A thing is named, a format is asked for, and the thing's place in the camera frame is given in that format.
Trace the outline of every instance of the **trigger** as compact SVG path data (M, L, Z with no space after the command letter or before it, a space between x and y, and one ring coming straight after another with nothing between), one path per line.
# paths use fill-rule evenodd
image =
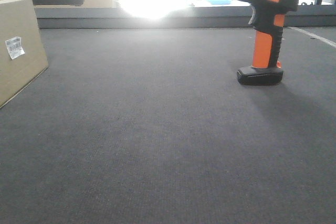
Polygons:
M254 8L253 5L251 5L251 7L252 7L252 10L253 10L253 13L252 13L252 17L251 17L250 21L248 22L248 24L249 25L255 25L256 24L256 19L257 19L257 17L256 17L256 9Z

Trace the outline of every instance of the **orange and black scanner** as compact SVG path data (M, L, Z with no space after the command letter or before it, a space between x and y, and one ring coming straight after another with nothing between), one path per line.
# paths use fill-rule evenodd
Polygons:
M296 11L299 0L241 0L249 2L253 15L249 22L257 30L252 65L237 72L239 83L274 85L284 71L278 61L285 14Z

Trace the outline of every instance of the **carpeted platform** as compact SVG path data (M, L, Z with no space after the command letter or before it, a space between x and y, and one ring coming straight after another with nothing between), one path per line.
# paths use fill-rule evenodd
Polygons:
M246 87L252 29L41 35L0 110L1 224L335 223L335 48L286 28L282 83Z

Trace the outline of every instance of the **orange grip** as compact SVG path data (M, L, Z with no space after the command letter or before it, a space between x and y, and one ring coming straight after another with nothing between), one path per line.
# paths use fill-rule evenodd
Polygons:
M283 27L285 23L285 15L284 14L277 14L274 17L274 25Z
M256 33L252 66L255 68L267 68L272 49L272 36L260 31Z

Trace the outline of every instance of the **white line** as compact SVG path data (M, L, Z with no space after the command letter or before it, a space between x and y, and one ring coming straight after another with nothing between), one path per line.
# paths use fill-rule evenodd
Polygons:
M300 33L303 33L303 34L305 34L305 35L308 35L308 36L310 36L310 37L312 37L312 38L318 39L318 40L320 40L320 41L322 41L322 42L328 44L329 46L332 46L332 47L336 48L336 43L335 43L334 41L328 40L328 39L326 39L326 38L323 38L323 37L321 37L321 36L318 36L318 35L316 35L316 34L310 33L310 32L308 32L308 31L305 31L305 30L300 29L300 28L297 28L297 27L289 26L289 28L290 28L290 29L293 29L293 30L296 30L296 31L299 31Z

